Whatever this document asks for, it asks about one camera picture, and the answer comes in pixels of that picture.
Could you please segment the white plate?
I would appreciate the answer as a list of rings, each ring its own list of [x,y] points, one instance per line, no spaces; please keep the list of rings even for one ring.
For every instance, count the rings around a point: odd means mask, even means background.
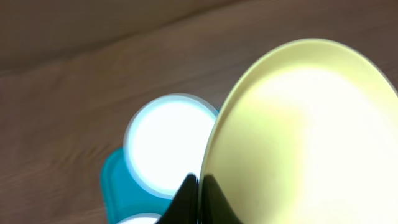
[[[142,213],[125,218],[117,224],[156,224],[161,215],[155,213]]]

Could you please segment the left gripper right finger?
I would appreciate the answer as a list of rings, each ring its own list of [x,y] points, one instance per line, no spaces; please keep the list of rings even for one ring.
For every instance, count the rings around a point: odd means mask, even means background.
[[[242,224],[212,175],[206,175],[202,183],[201,222],[202,224]]]

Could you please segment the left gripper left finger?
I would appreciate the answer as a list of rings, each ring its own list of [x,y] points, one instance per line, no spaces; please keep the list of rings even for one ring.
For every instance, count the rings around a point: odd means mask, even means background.
[[[197,217],[198,180],[195,175],[189,174],[156,224],[197,224]]]

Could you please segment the green rimmed plate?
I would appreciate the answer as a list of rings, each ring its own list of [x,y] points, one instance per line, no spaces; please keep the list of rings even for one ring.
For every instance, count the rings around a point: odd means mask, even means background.
[[[397,90],[358,51],[295,40],[262,56],[220,109],[200,176],[243,223],[396,223]]]

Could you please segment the light blue rimmed plate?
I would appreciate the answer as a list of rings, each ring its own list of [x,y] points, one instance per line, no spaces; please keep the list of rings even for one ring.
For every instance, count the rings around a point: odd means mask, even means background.
[[[198,177],[218,110],[204,99],[174,93],[144,105],[123,142],[131,177],[156,197],[171,199],[188,174]]]

